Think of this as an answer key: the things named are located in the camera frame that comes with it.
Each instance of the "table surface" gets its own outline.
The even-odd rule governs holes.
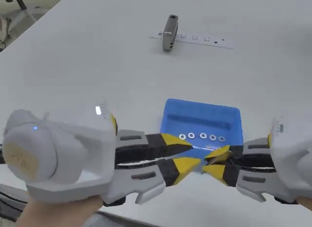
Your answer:
[[[62,120],[104,97],[119,128],[159,132],[168,98],[238,107],[244,139],[274,115],[311,111],[312,0],[62,0],[0,55],[0,125],[18,108]],[[169,14],[179,31],[224,36],[234,49],[150,39]],[[0,183],[25,188],[5,165]],[[312,213],[264,204],[192,173],[142,206],[102,210],[164,227],[295,226]]]

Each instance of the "human hand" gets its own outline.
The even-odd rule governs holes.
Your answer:
[[[312,211],[312,199],[299,197],[297,198],[297,203]]]
[[[65,204],[47,204],[30,200],[17,227],[81,227],[103,206],[100,196]]]

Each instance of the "chair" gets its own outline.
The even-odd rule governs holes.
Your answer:
[[[35,23],[37,20],[35,19],[34,15],[44,15],[48,11],[47,9],[42,9],[40,7],[27,8],[23,0],[16,0],[16,2],[19,4],[20,10],[10,12],[8,15],[5,16],[2,15],[2,19],[0,16],[0,24],[7,24],[8,26],[6,29],[7,36],[11,36],[11,30],[16,27],[16,25],[18,25],[24,18],[30,18],[33,23]],[[4,32],[5,30],[2,26],[2,31],[0,30],[0,37],[2,37],[1,34],[3,34]]]

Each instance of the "metal washer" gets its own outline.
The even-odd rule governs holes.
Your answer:
[[[205,138],[207,138],[207,134],[205,134],[205,133],[200,133],[200,138],[202,138],[202,139],[205,139]]]
[[[182,139],[182,140],[185,140],[185,139],[186,139],[186,135],[183,134],[183,133],[181,133],[181,134],[179,135],[179,138]]]
[[[188,133],[188,135],[187,135],[189,138],[194,138],[195,137],[195,134],[194,133]]]
[[[214,135],[214,134],[209,135],[209,139],[211,141],[215,141],[216,140],[216,135]]]
[[[222,137],[222,136],[220,136],[218,139],[219,139],[220,142],[225,142],[225,138]]]

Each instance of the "plastic tray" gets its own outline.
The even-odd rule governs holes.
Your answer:
[[[193,149],[178,154],[176,157],[193,157],[202,159],[211,151],[225,145],[242,145],[243,132],[239,109],[229,106],[218,106],[207,103],[195,103],[178,99],[168,99],[165,105],[161,123],[161,133],[175,136],[186,135],[186,141],[193,145]],[[205,133],[206,139],[199,135]]]

